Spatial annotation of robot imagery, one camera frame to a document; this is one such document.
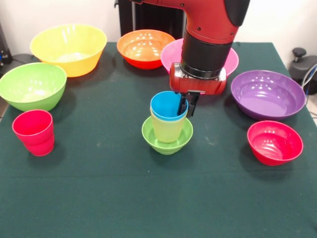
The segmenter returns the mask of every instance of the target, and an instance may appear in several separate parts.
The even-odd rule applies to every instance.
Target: red bowl
[[[304,148],[300,135],[294,129],[271,120],[253,124],[248,130],[248,142],[256,158],[269,166],[295,160]]]
[[[144,29],[122,36],[117,49],[131,65],[140,69],[155,69],[162,66],[161,52],[172,41],[175,39],[165,32]]]

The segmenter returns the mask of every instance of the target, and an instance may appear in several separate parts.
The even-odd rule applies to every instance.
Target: stacked cups
[[[172,143],[179,137],[188,112],[186,110],[177,115],[181,95],[172,91],[164,91],[156,94],[151,99],[151,117],[155,137],[164,143]]]

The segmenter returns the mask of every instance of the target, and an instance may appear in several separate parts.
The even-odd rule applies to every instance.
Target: light green bowl
[[[163,155],[172,155],[183,148],[193,136],[193,125],[186,118],[183,129],[178,139],[172,143],[163,143],[158,141],[154,135],[152,118],[149,117],[142,125],[142,135],[146,142],[157,152]]]
[[[29,63],[10,70],[0,79],[0,96],[21,111],[49,111],[60,101],[67,75],[59,66]]]

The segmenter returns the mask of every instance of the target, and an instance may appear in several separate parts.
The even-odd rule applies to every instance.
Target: plastic bowl
[[[47,63],[19,66],[0,79],[0,96],[21,111],[49,111],[61,99],[66,86],[66,72]]]
[[[240,109],[257,120],[282,120],[305,105],[305,93],[291,78],[272,71],[254,70],[238,75],[231,84]]]
[[[172,143],[160,142],[154,134],[152,118],[149,117],[142,125],[142,135],[145,141],[157,152],[163,155],[172,155],[181,150],[192,138],[194,133],[193,125],[186,118],[183,129],[178,139]]]
[[[42,62],[62,67],[68,77],[92,71],[106,46],[105,33],[93,26],[61,25],[47,29],[33,38],[31,52]]]
[[[138,30],[122,36],[117,49],[131,65],[140,69],[155,69],[162,66],[162,50],[175,39],[162,31]]]
[[[181,61],[183,42],[184,42],[184,38],[173,41],[169,43],[162,51],[160,59],[168,73],[173,63],[179,63]],[[239,56],[234,51],[234,49],[231,48],[228,54],[227,60],[224,64],[227,77],[229,77],[230,74],[232,74],[232,72],[236,70],[238,65],[239,65]]]
[[[247,136],[256,158],[269,166],[282,165],[295,160],[304,148],[300,135],[294,129],[277,121],[257,122],[249,128]]]

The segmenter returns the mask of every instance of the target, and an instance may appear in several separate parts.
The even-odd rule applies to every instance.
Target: black knob
[[[306,52],[305,49],[300,48],[300,47],[297,47],[297,48],[294,48],[294,49],[293,49],[293,54],[294,54],[295,57],[301,58],[301,57],[303,57],[304,55],[306,55],[307,52]]]

